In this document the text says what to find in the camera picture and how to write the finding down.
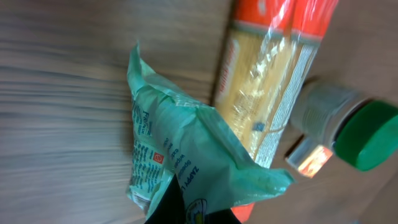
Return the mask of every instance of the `green lid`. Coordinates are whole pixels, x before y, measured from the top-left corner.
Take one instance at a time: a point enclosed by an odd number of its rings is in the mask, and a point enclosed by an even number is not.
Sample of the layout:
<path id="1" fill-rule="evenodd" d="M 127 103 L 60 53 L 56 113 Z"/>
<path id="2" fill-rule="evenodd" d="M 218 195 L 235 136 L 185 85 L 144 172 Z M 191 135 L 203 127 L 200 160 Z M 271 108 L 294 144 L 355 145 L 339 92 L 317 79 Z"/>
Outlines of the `green lid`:
<path id="1" fill-rule="evenodd" d="M 372 101 L 337 136 L 336 155 L 361 171 L 384 162 L 398 148 L 398 108 Z"/>

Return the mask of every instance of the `spaghetti package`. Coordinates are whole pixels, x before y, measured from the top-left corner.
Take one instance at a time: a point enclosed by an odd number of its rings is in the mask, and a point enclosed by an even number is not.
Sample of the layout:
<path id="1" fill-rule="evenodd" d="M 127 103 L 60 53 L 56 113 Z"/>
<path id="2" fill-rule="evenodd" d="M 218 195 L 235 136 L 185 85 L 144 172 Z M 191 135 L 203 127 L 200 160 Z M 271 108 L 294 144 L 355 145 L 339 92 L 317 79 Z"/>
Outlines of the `spaghetti package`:
<path id="1" fill-rule="evenodd" d="M 338 0 L 238 0 L 215 107 L 270 167 Z"/>

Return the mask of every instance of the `wooden table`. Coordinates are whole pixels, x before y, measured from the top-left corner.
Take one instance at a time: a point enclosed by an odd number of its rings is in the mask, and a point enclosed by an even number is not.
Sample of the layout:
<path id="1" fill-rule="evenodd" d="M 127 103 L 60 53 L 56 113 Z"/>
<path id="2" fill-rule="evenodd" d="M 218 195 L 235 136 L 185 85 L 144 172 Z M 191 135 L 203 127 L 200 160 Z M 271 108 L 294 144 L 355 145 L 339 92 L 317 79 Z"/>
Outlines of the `wooden table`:
<path id="1" fill-rule="evenodd" d="M 129 50 L 208 103 L 231 0 L 1 0 L 0 223 L 143 223 L 131 174 Z M 310 75 L 398 103 L 398 3 L 341 1 Z M 288 128 L 273 167 L 298 136 Z M 349 223 L 396 173 L 333 158 L 248 223 Z"/>

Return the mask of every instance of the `black object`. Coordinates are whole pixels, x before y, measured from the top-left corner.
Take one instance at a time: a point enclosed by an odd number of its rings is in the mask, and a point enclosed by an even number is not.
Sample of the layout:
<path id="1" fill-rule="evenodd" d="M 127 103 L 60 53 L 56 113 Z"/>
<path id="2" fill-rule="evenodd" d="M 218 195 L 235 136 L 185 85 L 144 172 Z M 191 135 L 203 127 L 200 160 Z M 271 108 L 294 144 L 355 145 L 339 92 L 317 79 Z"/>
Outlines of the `black object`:
<path id="1" fill-rule="evenodd" d="M 176 176 L 171 181 L 155 212 L 145 222 L 145 224 L 155 223 L 185 224 L 184 200 Z M 231 209 L 207 215 L 205 223 L 241 224 Z"/>

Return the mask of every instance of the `green plastic bag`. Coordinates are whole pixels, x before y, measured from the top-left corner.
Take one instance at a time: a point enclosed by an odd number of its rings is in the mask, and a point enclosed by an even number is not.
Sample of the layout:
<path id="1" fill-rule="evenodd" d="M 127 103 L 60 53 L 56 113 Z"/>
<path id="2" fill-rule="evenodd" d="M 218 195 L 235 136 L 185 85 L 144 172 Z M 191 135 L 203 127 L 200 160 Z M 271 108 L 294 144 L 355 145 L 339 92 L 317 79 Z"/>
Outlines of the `green plastic bag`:
<path id="1" fill-rule="evenodd" d="M 285 170 L 257 165 L 218 112 L 130 54 L 134 153 L 127 195 L 154 212 L 177 176 L 187 222 L 207 213 L 283 194 L 294 181 Z"/>

